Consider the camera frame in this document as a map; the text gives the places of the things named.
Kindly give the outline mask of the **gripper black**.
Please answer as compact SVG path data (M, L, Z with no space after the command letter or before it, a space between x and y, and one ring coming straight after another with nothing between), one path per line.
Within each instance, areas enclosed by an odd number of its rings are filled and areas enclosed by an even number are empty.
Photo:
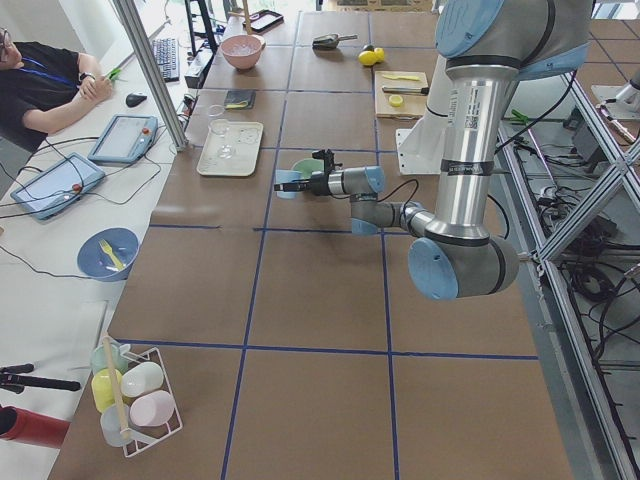
M275 184L274 190L276 192L303 192L311 189L311 192L316 196L331 196L329 177L335 170L334 153L331 149L322 149L314 151L312 158L323 162L323 168L320 173L312 173L310 177L294 178L293 182Z

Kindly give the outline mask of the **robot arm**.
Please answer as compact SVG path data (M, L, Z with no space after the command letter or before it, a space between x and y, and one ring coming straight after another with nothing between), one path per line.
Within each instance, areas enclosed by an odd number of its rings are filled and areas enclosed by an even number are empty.
M450 1L435 43L451 80L436 207L379 199L385 184L375 166L340 169L330 150L309 178L277 173L279 193L345 196L351 228L367 235L400 227L414 240L408 269L416 289L433 300L490 295L515 279L519 260L504 239L489 233L484 212L494 170L499 123L508 92L519 82L578 69L588 51L588 1Z

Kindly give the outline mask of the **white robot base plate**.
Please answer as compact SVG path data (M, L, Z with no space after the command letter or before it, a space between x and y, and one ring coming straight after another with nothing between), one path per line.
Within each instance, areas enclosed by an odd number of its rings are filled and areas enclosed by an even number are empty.
M401 175L438 175L443 157L444 131L397 129L396 147Z

